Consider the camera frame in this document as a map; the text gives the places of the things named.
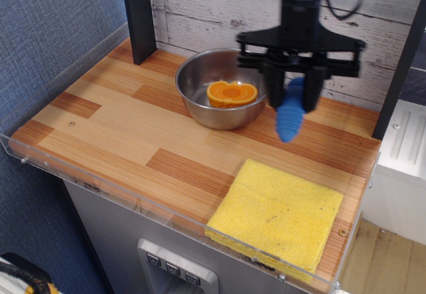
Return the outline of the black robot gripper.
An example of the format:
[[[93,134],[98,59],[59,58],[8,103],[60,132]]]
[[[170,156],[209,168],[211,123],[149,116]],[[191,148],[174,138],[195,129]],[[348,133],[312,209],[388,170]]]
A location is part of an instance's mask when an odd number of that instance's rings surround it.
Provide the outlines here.
[[[305,73],[303,108],[316,108],[324,80],[331,76],[357,77],[365,42],[327,30],[320,23],[321,2],[280,0],[277,27],[240,33],[240,66],[262,69],[268,101],[278,108],[285,93],[285,71]]]

